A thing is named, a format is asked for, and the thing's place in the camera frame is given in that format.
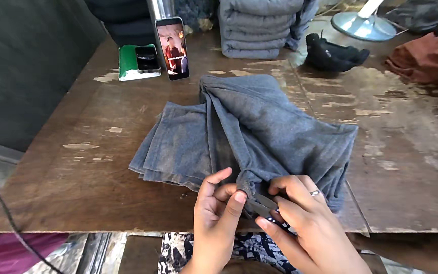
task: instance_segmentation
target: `worn wooden tabletop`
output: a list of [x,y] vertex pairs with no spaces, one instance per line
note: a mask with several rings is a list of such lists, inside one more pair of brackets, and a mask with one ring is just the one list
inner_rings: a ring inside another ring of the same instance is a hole
[[[0,191],[21,230],[191,231],[196,194],[127,166],[165,103],[198,103],[198,80],[209,73],[271,74],[308,114],[360,126],[339,213],[346,231],[438,232],[438,95],[380,70],[376,55],[393,45],[378,43],[364,67],[329,75],[296,68],[301,56],[288,51],[273,61],[228,59],[216,32],[187,44],[191,76],[174,82],[119,82],[116,45],[101,44]],[[249,221],[240,228],[258,230]],[[10,230],[0,206],[0,232]]]

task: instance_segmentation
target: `scissors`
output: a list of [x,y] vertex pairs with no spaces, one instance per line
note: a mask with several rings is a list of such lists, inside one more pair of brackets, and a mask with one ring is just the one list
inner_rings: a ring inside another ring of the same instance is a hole
[[261,194],[256,194],[255,198],[259,201],[259,203],[255,202],[255,201],[253,201],[252,199],[249,199],[249,198],[247,198],[246,200],[251,205],[253,210],[256,213],[258,213],[258,215],[262,216],[266,220],[268,220],[268,221],[274,223],[275,225],[279,226],[285,232],[287,232],[289,234],[296,235],[296,232],[293,230],[293,228],[287,222],[281,223],[281,222],[275,220],[271,216],[270,210],[274,210],[278,214],[280,213],[280,211],[278,210],[277,203],[273,202],[272,200],[270,200],[269,198],[266,198],[265,196],[263,196]]

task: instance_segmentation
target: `stack of folded gray clothes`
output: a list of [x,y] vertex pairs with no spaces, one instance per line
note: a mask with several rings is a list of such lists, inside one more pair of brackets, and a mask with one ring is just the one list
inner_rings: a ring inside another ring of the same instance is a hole
[[276,177],[307,174],[333,212],[358,127],[320,122],[289,102],[275,78],[202,76],[201,104],[168,102],[129,169],[140,178],[198,191],[202,180],[231,167],[248,197]]
[[274,59],[296,50],[319,0],[220,0],[222,53],[230,58]]

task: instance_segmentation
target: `hand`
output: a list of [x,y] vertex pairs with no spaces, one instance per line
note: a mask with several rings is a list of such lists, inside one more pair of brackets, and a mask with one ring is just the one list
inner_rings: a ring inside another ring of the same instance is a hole
[[274,200],[281,217],[298,236],[290,236],[262,217],[258,217],[256,223],[275,241],[295,268],[304,274],[371,273],[327,207],[322,193],[310,195],[317,190],[310,177],[289,175],[271,180],[268,192],[276,195],[280,190],[286,191],[291,201],[280,196]]
[[223,169],[202,182],[194,208],[194,250],[181,273],[217,274],[231,259],[246,193],[238,191],[236,184],[217,189],[215,185],[232,171]]

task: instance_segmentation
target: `metal stand base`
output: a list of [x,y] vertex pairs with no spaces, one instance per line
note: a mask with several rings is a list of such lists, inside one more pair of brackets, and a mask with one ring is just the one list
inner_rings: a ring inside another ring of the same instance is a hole
[[385,19],[371,15],[361,18],[356,12],[341,12],[331,18],[332,26],[357,39],[367,41],[386,41],[393,38],[397,31]]

